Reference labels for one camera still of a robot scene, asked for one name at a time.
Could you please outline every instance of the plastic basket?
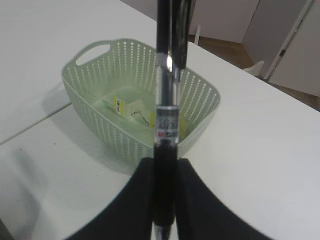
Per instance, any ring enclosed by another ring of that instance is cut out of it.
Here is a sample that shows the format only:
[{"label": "plastic basket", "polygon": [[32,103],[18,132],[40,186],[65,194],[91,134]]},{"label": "plastic basket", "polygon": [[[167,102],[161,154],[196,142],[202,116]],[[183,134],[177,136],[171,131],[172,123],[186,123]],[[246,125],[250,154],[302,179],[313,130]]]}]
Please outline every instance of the plastic basket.
[{"label": "plastic basket", "polygon": [[[89,50],[110,45],[109,51],[82,64],[76,61]],[[62,79],[73,107],[82,121],[123,161],[137,165],[153,156],[153,145],[145,144],[120,128],[93,107],[106,93],[123,86],[135,86],[155,96],[156,51],[133,39],[102,40],[81,50],[62,69]],[[189,135],[178,144],[182,157],[199,139],[215,114],[220,94],[201,76],[186,68],[180,78],[180,114],[188,120]]]}]

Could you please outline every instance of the black pen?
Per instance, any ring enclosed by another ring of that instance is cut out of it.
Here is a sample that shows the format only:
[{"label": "black pen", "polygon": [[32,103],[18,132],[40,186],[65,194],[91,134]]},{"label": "black pen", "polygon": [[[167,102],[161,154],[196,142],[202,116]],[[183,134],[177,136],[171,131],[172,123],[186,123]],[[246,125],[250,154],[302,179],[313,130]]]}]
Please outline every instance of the black pen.
[{"label": "black pen", "polygon": [[158,0],[153,222],[157,240],[170,237],[175,220],[180,74],[186,67],[190,0]]}]

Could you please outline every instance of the white chair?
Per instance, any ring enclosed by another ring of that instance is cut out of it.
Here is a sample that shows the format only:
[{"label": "white chair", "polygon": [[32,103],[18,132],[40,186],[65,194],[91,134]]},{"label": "white chair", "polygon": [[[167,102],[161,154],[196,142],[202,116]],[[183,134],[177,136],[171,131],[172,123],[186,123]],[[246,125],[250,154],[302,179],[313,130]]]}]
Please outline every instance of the white chair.
[{"label": "white chair", "polygon": [[260,75],[261,69],[264,66],[264,61],[258,61],[255,65],[243,69],[243,71],[246,71],[248,74],[251,74],[255,77]]}]

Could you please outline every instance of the white wall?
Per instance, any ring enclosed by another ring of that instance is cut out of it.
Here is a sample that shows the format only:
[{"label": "white wall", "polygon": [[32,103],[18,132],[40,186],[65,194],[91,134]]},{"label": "white wall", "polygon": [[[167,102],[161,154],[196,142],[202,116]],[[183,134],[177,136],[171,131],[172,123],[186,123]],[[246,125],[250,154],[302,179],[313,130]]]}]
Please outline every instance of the white wall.
[{"label": "white wall", "polygon": [[[122,0],[157,19],[157,0]],[[241,43],[259,0],[196,0],[190,33],[201,25],[201,36]]]},{"label": "white wall", "polygon": [[153,20],[157,20],[158,0],[121,0],[139,12],[147,15]]},{"label": "white wall", "polygon": [[307,0],[260,0],[243,38],[243,45],[253,62],[263,60],[264,77],[278,56],[284,41]]}]

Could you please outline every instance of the yellow label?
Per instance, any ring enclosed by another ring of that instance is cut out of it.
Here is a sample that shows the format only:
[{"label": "yellow label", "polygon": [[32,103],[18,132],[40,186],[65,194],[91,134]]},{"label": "yellow label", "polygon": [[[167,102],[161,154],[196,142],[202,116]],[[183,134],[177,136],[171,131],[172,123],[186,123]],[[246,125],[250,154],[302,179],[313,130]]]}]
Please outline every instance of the yellow label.
[{"label": "yellow label", "polygon": [[125,102],[115,95],[113,104],[114,104],[116,113],[119,114],[120,116],[124,116]]},{"label": "yellow label", "polygon": [[154,112],[150,112],[150,128],[154,128],[156,125],[156,114]]}]

